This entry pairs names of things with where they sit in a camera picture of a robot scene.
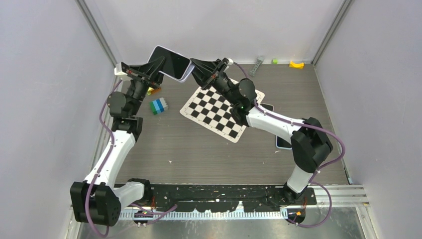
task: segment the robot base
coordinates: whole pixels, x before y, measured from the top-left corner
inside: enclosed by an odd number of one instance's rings
[[[166,211],[177,204],[176,212],[227,212],[240,205],[245,212],[276,212],[280,207],[301,206],[305,199],[307,205],[316,205],[313,188],[304,192],[291,204],[282,195],[282,186],[275,185],[169,185],[151,184],[151,193],[158,211]],[[149,203],[135,202],[151,206]]]

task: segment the cable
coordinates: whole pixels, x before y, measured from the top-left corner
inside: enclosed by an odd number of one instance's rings
[[[121,80],[119,80],[119,82],[117,82],[117,84],[113,87],[111,92],[114,92],[118,86],[120,85]],[[100,233],[100,231],[98,231],[97,227],[94,225],[94,222],[92,221],[91,218],[91,214],[90,214],[90,196],[91,196],[91,192],[92,189],[94,187],[95,181],[98,178],[98,175],[100,174],[101,170],[103,169],[104,165],[106,164],[108,158],[110,157],[111,152],[113,151],[114,148],[114,135],[113,132],[111,131],[111,129],[109,129],[109,127],[106,125],[106,123],[103,122],[103,113],[104,113],[104,109],[106,108],[107,105],[107,100],[104,102],[103,107],[101,108],[101,112],[100,112],[100,123],[101,125],[106,129],[106,131],[110,134],[111,137],[111,145],[110,148],[108,149],[107,154],[105,155],[105,158],[103,160],[103,162],[101,163],[101,165],[98,167],[97,172],[94,175],[93,180],[91,181],[89,187],[88,187],[88,191],[87,191],[87,195],[85,197],[85,213],[87,214],[87,220],[88,223],[90,224],[92,230],[95,232],[95,234],[97,234],[99,237],[101,238],[106,238],[108,236],[108,231],[109,231],[109,226],[107,226],[106,230],[105,230],[105,234]]]
[[[132,203],[130,205],[133,206],[133,207],[137,207],[137,208],[139,208],[139,209],[147,212],[148,214],[151,214],[151,215],[160,215],[158,218],[156,218],[156,219],[154,219],[154,220],[152,220],[152,221],[144,224],[145,226],[151,225],[153,223],[156,223],[158,220],[160,220],[161,218],[165,217],[167,214],[169,214],[170,212],[174,211],[177,208],[177,204],[175,204],[168,211],[162,212],[162,213],[157,213],[157,212],[152,212],[152,211],[146,210],[145,208],[141,207],[140,205],[137,205],[137,204],[134,204],[134,203]]]
[[[172,208],[170,208],[168,211],[165,211],[165,212],[162,212],[162,213],[158,213],[158,212],[149,211],[149,210],[147,210],[147,209],[145,209],[145,208],[143,208],[143,207],[141,207],[140,205],[135,204],[135,203],[132,203],[132,204],[130,204],[130,205],[131,205],[131,206],[133,206],[133,207],[137,207],[137,208],[139,208],[139,209],[143,210],[144,212],[147,212],[147,213],[149,213],[149,214],[151,214],[151,215],[167,215],[168,213],[170,213],[170,212],[174,211],[174,210],[177,208],[177,204],[175,204],[175,205],[174,205]]]
[[[319,222],[319,223],[317,223],[317,224],[315,224],[315,225],[303,225],[303,224],[297,224],[297,226],[298,226],[298,227],[301,227],[301,228],[316,228],[316,227],[318,227],[318,226],[321,226],[322,224],[324,224],[324,223],[325,223],[325,221],[327,221],[327,220],[328,220],[329,216],[331,215],[331,211],[332,211],[332,199],[331,199],[331,195],[330,195],[330,193],[329,193],[328,189],[327,189],[326,187],[324,187],[322,184],[317,183],[317,182],[312,182],[311,184],[318,185],[318,186],[320,186],[322,189],[324,189],[324,190],[325,190],[325,192],[327,192],[327,195],[328,195],[328,200],[329,200],[328,213],[327,213],[327,216],[326,216],[326,217],[325,217],[325,218],[324,218],[321,222]],[[287,221],[289,221],[290,223],[293,223],[293,224],[295,224],[295,223],[296,223],[296,222],[294,221],[294,219],[293,219],[293,220],[287,219]]]
[[[234,62],[234,64],[235,64],[236,66],[238,66],[238,67],[241,69],[241,71],[243,72],[243,74],[245,75],[245,77],[246,77],[246,78],[248,78],[248,75],[246,74],[246,72],[245,72],[245,70],[243,69],[243,67],[242,67],[242,66],[240,66],[239,64],[235,63],[235,62]],[[257,108],[257,109],[258,109],[261,113],[264,113],[264,110],[263,110],[263,109],[261,109],[261,108],[258,106],[258,103],[256,102],[256,99],[254,99],[253,103],[254,103],[255,107],[256,107],[256,108]],[[306,128],[311,128],[311,129],[318,130],[318,131],[321,131],[321,132],[323,132],[323,133],[329,134],[329,135],[331,135],[333,138],[335,138],[335,140],[337,140],[337,141],[338,141],[338,143],[339,143],[339,144],[340,144],[340,146],[341,146],[341,153],[340,153],[340,156],[339,156],[338,158],[336,158],[336,159],[334,159],[334,160],[332,160],[332,161],[330,161],[330,162],[328,162],[328,163],[325,163],[325,164],[321,165],[320,167],[318,167],[318,168],[316,169],[316,171],[314,172],[314,174],[312,175],[312,177],[309,179],[309,183],[310,183],[310,184],[315,184],[315,185],[318,185],[318,186],[322,187],[322,188],[323,188],[323,189],[327,192],[327,195],[328,195],[328,200],[329,200],[328,213],[327,213],[327,216],[326,216],[326,217],[325,217],[325,218],[324,218],[324,219],[323,219],[320,223],[318,223],[318,224],[315,224],[315,225],[302,225],[302,224],[298,224],[298,226],[299,226],[299,227],[302,227],[302,228],[314,228],[314,227],[318,227],[318,226],[322,225],[323,223],[325,223],[325,221],[328,219],[329,215],[331,214],[331,209],[332,209],[332,198],[331,198],[331,194],[329,193],[328,189],[327,189],[327,188],[325,188],[325,187],[324,187],[322,184],[320,184],[320,183],[313,182],[313,179],[315,178],[315,176],[318,174],[318,172],[319,172],[321,169],[323,169],[323,168],[325,168],[325,167],[329,166],[330,164],[336,163],[336,162],[338,162],[339,160],[341,160],[341,159],[343,158],[344,154],[346,153],[346,147],[345,147],[345,145],[344,145],[343,141],[342,141],[342,140],[341,140],[341,139],[340,139],[337,135],[335,135],[334,133],[332,133],[332,132],[331,132],[331,131],[329,131],[329,130],[326,130],[326,129],[324,129],[324,128],[320,128],[320,127],[317,127],[317,126],[309,125],[309,124],[297,123],[297,122],[290,122],[289,120],[287,120],[287,119],[283,119],[283,118],[278,117],[278,116],[276,116],[276,115],[273,115],[273,114],[271,114],[270,112],[266,112],[265,114],[267,114],[267,115],[269,115],[270,117],[273,117],[273,118],[275,118],[275,119],[277,119],[277,120],[280,120],[280,121],[282,121],[282,122],[285,122],[285,123],[291,123],[292,125],[296,125],[296,126],[300,126],[300,127],[306,127]]]
[[[249,78],[249,76],[246,73],[245,69],[241,65],[237,64],[236,62],[233,62],[233,64],[236,65],[236,66],[238,66],[240,68],[240,70],[243,72],[243,74],[245,75],[246,78]]]

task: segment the smartphone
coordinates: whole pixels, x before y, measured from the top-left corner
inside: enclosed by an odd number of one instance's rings
[[[269,104],[260,104],[260,106],[264,107],[265,109],[269,110],[269,111],[274,111],[274,106],[273,105],[269,105]],[[276,148],[281,148],[281,149],[292,149],[292,145],[289,144],[287,141],[285,141],[284,139],[276,136]]]
[[[164,56],[166,61],[160,72],[178,82],[184,82],[194,69],[194,65],[189,58],[163,46],[156,46],[154,48],[149,56],[148,62],[154,61],[162,56]]]
[[[292,149],[292,145],[289,144],[289,142],[285,141],[284,139],[278,136],[276,136],[276,147],[280,149],[287,149],[287,150]]]

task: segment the phone screen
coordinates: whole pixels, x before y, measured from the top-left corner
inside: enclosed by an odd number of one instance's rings
[[[152,52],[149,62],[162,56],[166,58],[166,61],[164,62],[164,66],[161,71],[173,78],[181,79],[191,61],[175,52],[157,46]]]
[[[292,148],[292,145],[289,144],[284,139],[282,139],[282,138],[280,138],[280,137],[277,136],[277,138],[276,138],[276,147],[277,148],[291,149]]]

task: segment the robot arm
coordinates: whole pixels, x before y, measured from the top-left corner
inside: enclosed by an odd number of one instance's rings
[[[192,72],[195,81],[203,90],[213,86],[224,96],[231,103],[230,113],[238,124],[265,130],[292,145],[296,166],[283,187],[282,197],[288,203],[294,202],[308,186],[315,170],[332,151],[332,144],[325,133],[306,127],[307,124],[322,127],[319,121],[315,118],[292,119],[277,113],[266,114],[266,110],[256,104],[257,95],[253,82],[244,78],[234,84],[225,73],[227,67],[233,63],[230,59],[191,61],[195,65]]]
[[[114,74],[124,81],[130,81],[130,86],[126,94],[113,92],[107,99],[110,115],[113,117],[111,130],[114,142],[108,142],[106,150],[84,181],[74,182],[70,188],[73,211],[78,222],[88,222],[85,211],[88,193],[93,223],[105,226],[114,226],[117,223],[122,207],[141,199],[147,202],[152,197],[148,180],[133,179],[118,189],[114,189],[114,184],[124,159],[142,132],[142,118],[135,115],[148,88],[158,88],[162,83],[163,75],[159,71],[164,61],[162,57],[142,66],[131,67],[121,62],[114,69]]]

